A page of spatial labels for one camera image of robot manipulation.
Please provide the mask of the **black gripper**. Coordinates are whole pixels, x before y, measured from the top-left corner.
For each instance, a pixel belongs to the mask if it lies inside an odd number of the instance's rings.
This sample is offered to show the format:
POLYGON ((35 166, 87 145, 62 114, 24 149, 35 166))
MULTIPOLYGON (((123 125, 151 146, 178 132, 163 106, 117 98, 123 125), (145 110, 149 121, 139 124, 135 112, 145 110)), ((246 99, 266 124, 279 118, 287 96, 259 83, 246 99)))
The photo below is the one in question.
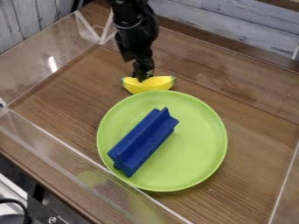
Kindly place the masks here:
POLYGON ((107 0, 117 27, 117 45, 125 62, 135 60, 133 77, 139 82, 154 76, 153 43, 159 35, 159 24, 149 0, 107 0))

